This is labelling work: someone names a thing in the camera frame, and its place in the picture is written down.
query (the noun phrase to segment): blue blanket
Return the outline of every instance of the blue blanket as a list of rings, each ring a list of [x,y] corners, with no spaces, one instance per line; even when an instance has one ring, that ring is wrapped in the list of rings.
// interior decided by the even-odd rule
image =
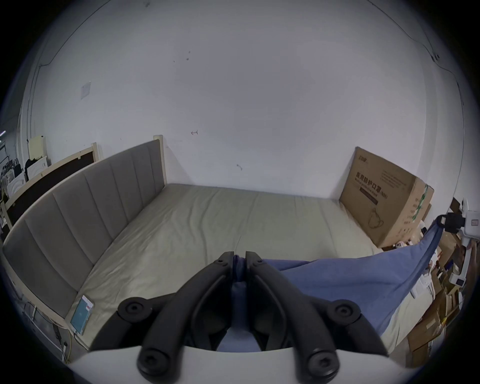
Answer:
[[[358,259],[320,259],[313,262],[266,260],[300,291],[326,300],[347,299],[381,335],[435,252],[443,229],[432,224],[417,245]],[[259,347],[249,333],[245,259],[235,256],[232,287],[232,325],[217,350],[253,352]]]

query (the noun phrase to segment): mattress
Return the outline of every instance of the mattress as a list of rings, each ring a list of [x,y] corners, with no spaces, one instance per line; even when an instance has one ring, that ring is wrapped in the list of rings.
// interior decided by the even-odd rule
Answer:
[[[89,346],[122,300],[176,292],[226,251],[305,261],[381,252],[335,200],[169,184],[101,256],[66,320],[82,295],[94,303],[79,336]],[[405,305],[409,311],[399,311],[402,303],[392,317],[394,326],[385,332],[390,345],[405,332],[403,317],[410,316],[413,328],[430,305],[416,302],[412,298]]]

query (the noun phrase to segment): smartphone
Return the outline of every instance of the smartphone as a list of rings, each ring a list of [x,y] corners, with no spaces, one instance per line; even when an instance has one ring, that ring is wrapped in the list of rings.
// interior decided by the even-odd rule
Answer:
[[[83,295],[77,305],[77,308],[75,309],[72,319],[70,320],[70,324],[72,324],[72,326],[75,328],[75,331],[77,331],[77,333],[80,335],[84,334],[85,325],[90,317],[92,308],[93,303],[87,299],[85,295]]]

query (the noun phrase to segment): electrical cable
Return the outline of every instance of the electrical cable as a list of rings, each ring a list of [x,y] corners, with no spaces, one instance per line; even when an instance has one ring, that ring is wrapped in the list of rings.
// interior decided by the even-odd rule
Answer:
[[[72,343],[72,333],[69,332],[69,333],[68,333],[68,336],[70,336],[70,350],[68,351],[68,356],[67,356],[67,361],[69,362],[69,361],[70,361],[70,354],[72,353],[72,347],[73,347],[73,343]]]
[[[60,343],[60,351],[63,356],[63,359],[65,360],[65,364],[67,363],[67,357],[65,356],[65,352],[63,352],[63,344],[61,343],[61,339],[57,339]]]
[[[436,55],[434,50],[433,50],[433,45],[432,43],[430,42],[430,39],[428,38],[425,30],[423,29],[423,27],[421,26],[421,23],[419,23],[420,25],[420,28],[422,29],[423,33],[425,34],[425,37],[427,38],[429,44],[430,44],[430,47],[432,47],[432,53],[430,53],[430,51],[428,50],[428,48],[421,42],[419,42],[418,40],[414,39],[412,36],[410,36],[406,31],[405,29],[403,29],[400,24],[398,24],[389,14],[387,14],[382,8],[380,8],[378,5],[374,4],[371,0],[366,0],[367,2],[369,2],[371,5],[373,5],[376,9],[378,9],[380,12],[382,12],[386,17],[388,17],[393,23],[395,23],[395,25],[400,28],[400,30],[412,41],[415,41],[416,43],[422,45],[425,50],[428,52],[428,54],[430,55],[430,58],[432,59],[432,61],[436,64],[436,66],[440,69],[443,69],[444,71],[447,71],[449,73],[451,73],[455,79],[455,82],[456,82],[456,85],[458,87],[458,94],[460,95],[460,105],[461,105],[461,108],[462,108],[462,131],[463,131],[463,138],[462,138],[462,157],[460,159],[460,169],[458,171],[458,177],[456,179],[456,183],[455,183],[455,189],[454,189],[454,192],[453,192],[453,195],[455,195],[455,192],[456,192],[456,188],[458,186],[458,181],[460,180],[460,171],[462,169],[462,164],[463,164],[463,154],[464,154],[464,151],[465,151],[465,117],[464,117],[464,111],[463,111],[463,106],[464,106],[464,102],[463,102],[463,97],[462,97],[462,92],[460,91],[460,84],[458,83],[458,80],[455,76],[455,74],[447,69],[447,68],[444,68],[442,67],[440,64],[438,64],[436,62],[435,59],[439,59],[440,56]]]
[[[35,305],[33,305],[33,304],[32,304],[31,302],[29,302],[29,301],[26,301],[26,302],[25,302],[25,306],[24,306],[24,312],[25,312],[25,308],[26,308],[26,305],[27,305],[27,304],[30,304],[30,305],[32,306],[32,308],[35,309]],[[44,319],[45,321],[47,321],[48,323],[52,324],[52,326],[53,326],[53,325],[56,325],[56,326],[59,327],[59,328],[68,330],[67,328],[62,327],[61,325],[58,325],[56,322],[54,322],[54,321],[53,321],[52,319],[50,319],[50,318],[49,318],[49,319],[50,319],[50,321],[49,321],[47,318],[45,318],[44,315],[42,315],[42,312],[40,312],[38,309],[35,311],[35,314],[37,314],[37,313],[38,313],[41,317],[43,317],[43,319]],[[50,338],[49,338],[45,333],[43,333],[43,331],[42,331],[40,328],[38,328],[38,326],[35,324],[35,317],[30,317],[30,316],[28,316],[27,313],[25,313],[25,315],[26,315],[27,318],[32,322],[32,324],[43,334],[43,336],[45,336],[45,337],[49,340],[50,343],[52,343],[56,348],[58,348],[58,347],[50,340]],[[61,340],[59,340],[59,342],[60,342],[60,351],[61,351],[61,353],[62,353],[62,355],[63,355],[63,358],[65,359],[66,362],[69,361],[70,354],[71,354],[71,352],[72,352],[72,335],[71,335],[70,330],[68,330],[68,331],[69,331],[69,332],[68,332],[68,335],[70,336],[70,351],[69,351],[69,353],[68,353],[68,357],[65,356],[65,353],[63,352],[63,345],[62,345],[62,343],[61,343]]]
[[[63,48],[63,46],[67,43],[67,41],[70,39],[70,37],[73,36],[73,34],[90,18],[92,17],[97,11],[99,11],[101,8],[103,8],[105,5],[107,5],[109,2],[111,2],[111,0],[107,0],[105,3],[103,3],[102,5],[100,5],[97,9],[95,9],[85,20],[83,20],[80,25],[78,27],[76,27],[73,32],[67,37],[67,39],[63,42],[63,44],[61,45],[61,47],[57,50],[57,52],[55,52],[55,55],[53,55],[52,59],[47,63],[47,64],[39,64],[36,68],[36,78],[35,78],[35,84],[33,79],[32,79],[32,84],[33,84],[33,93],[32,93],[32,84],[30,84],[30,92],[29,92],[29,101],[30,101],[30,94],[32,94],[32,105],[31,106],[28,106],[29,109],[30,109],[30,122],[29,122],[29,128],[30,128],[30,138],[32,138],[32,110],[33,110],[33,100],[34,100],[34,95],[35,95],[35,87],[36,87],[36,81],[38,79],[38,74],[40,73],[40,68],[42,67],[46,67],[47,65],[50,65],[52,63],[52,61],[56,58],[56,56],[58,55],[58,53],[60,52],[60,50]]]
[[[76,336],[77,333],[73,333],[73,338],[75,339],[75,341],[80,344],[86,351],[89,351],[90,348],[87,347],[83,342],[81,342],[79,339],[77,339],[77,336]]]

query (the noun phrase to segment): upholstered headboard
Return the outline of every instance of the upholstered headboard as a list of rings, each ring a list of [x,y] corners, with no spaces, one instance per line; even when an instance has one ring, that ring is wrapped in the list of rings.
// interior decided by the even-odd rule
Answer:
[[[7,236],[7,272],[60,317],[108,246],[165,186],[163,140],[155,138],[57,184]]]

